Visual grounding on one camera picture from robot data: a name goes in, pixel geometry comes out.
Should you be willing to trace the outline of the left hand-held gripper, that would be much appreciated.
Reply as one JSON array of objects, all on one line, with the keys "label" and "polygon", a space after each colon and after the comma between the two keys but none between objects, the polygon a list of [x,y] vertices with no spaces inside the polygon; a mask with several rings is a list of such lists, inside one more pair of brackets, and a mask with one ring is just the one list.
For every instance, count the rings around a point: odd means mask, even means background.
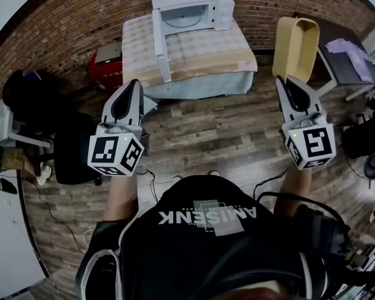
[{"label": "left hand-held gripper", "polygon": [[103,175],[131,177],[144,152],[142,114],[143,87],[133,79],[106,101],[102,122],[89,140],[87,165]]}]

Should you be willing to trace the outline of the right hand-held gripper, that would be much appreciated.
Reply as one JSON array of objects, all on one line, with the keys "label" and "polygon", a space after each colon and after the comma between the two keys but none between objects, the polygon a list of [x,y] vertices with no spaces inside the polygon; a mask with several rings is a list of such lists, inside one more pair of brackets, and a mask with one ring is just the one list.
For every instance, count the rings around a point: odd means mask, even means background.
[{"label": "right hand-held gripper", "polygon": [[326,121],[317,92],[300,79],[276,77],[276,89],[284,118],[284,143],[298,169],[312,169],[326,165],[336,156],[334,129]]}]

